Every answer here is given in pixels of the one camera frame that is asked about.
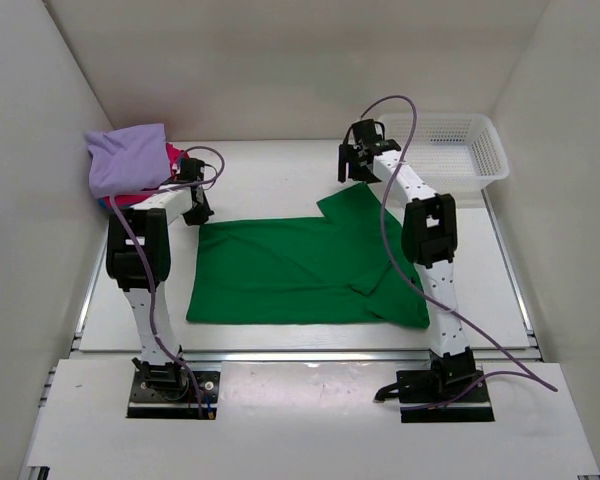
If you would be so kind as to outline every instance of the folded cloth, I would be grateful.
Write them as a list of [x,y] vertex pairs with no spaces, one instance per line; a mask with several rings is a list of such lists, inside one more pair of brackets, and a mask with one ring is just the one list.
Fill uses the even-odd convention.
[[[178,150],[176,147],[167,143],[167,156],[169,157],[169,165],[171,166],[171,171],[173,172],[176,168],[176,163],[182,158],[189,158],[187,152],[183,150]],[[128,207],[130,205],[135,205],[136,203],[143,202],[151,195],[117,195],[116,203],[120,207]],[[101,206],[106,209],[111,208],[111,202],[109,201],[109,197],[104,197],[98,200]]]
[[[200,227],[187,320],[217,324],[391,322],[427,328],[424,300],[392,268],[380,236],[380,202],[358,184],[318,202],[323,217],[238,220]],[[398,262],[402,227],[387,235]]]
[[87,132],[89,188],[95,198],[156,188],[171,176],[164,125]]

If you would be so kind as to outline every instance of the white table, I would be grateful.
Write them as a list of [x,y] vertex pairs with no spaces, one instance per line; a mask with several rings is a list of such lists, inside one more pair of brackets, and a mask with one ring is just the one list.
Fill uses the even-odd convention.
[[[185,148],[193,143],[176,144]],[[320,216],[316,202],[346,188],[337,182],[337,141],[207,142],[227,160],[224,175],[208,192],[212,221]],[[217,165],[213,154],[192,152]],[[374,186],[379,194],[383,185]],[[508,348],[529,346],[488,212],[480,196],[464,199],[457,212],[455,284],[459,310]],[[401,209],[391,212],[401,221]],[[204,325],[185,320],[197,257],[197,227],[182,220],[169,229],[172,267],[166,296],[177,340],[187,351],[426,350],[427,333],[391,324]],[[473,331],[473,348],[491,345]],[[139,351],[131,309],[104,269],[98,275],[80,344],[83,352]]]
[[[27,464],[50,480],[545,480],[597,475],[560,366],[487,381],[490,423],[401,424],[391,363],[225,363],[216,421],[125,418],[128,359],[61,361]],[[485,371],[507,368],[485,365]]]

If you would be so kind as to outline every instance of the white panel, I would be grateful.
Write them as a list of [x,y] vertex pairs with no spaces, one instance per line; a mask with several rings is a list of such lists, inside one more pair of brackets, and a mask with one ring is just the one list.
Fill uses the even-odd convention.
[[115,126],[244,140],[337,138],[391,93],[488,113],[547,0],[50,3]]
[[523,379],[493,379],[495,422],[403,425],[398,403],[371,401],[395,381],[392,364],[225,363],[218,419],[196,422],[126,419],[128,360],[64,361],[29,463],[49,466],[50,480],[595,475],[560,367],[532,368],[559,393]]
[[70,345],[103,228],[83,132],[109,127],[43,4],[0,0],[0,479]]
[[511,175],[490,192],[600,464],[600,0],[550,4],[495,122]]
[[[179,144],[184,148],[190,144]],[[223,177],[209,190],[212,221],[319,216],[316,202],[344,188],[336,179],[336,141],[214,142],[227,159]],[[212,154],[192,152],[210,163]],[[375,186],[375,193],[383,184]],[[488,213],[458,210],[455,285],[460,311],[508,347],[527,347],[522,317]],[[403,210],[393,213],[402,220]],[[185,315],[195,278],[198,232],[177,221],[169,230],[172,268],[167,303],[176,340],[187,350],[428,349],[422,330],[390,324],[192,325]],[[491,344],[467,329],[474,347]],[[128,302],[102,267],[86,321],[81,350],[140,349]]]

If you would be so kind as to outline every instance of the white wall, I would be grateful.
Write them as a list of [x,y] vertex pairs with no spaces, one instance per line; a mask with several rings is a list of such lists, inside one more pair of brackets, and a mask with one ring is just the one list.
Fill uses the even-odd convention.
[[0,0],[0,479],[68,352],[104,227],[82,135],[109,127],[43,4]]
[[161,121],[173,140],[340,137],[400,92],[487,113],[547,3],[48,1],[113,124]]
[[494,117],[511,175],[490,193],[600,465],[600,0],[550,3]]

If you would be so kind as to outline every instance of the red cloth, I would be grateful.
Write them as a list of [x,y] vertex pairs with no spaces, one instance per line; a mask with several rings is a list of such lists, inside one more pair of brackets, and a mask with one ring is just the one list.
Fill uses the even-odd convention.
[[[171,171],[173,172],[174,166],[176,164],[176,160],[180,158],[180,154],[182,150],[178,150],[176,147],[167,143],[167,156],[169,157],[169,165],[171,166]],[[184,158],[189,158],[189,155],[184,154]],[[135,205],[136,203],[140,203],[151,195],[117,195],[116,203],[120,207],[128,207],[129,205]],[[111,208],[111,202],[109,202],[109,197],[104,197],[100,199],[106,208]]]

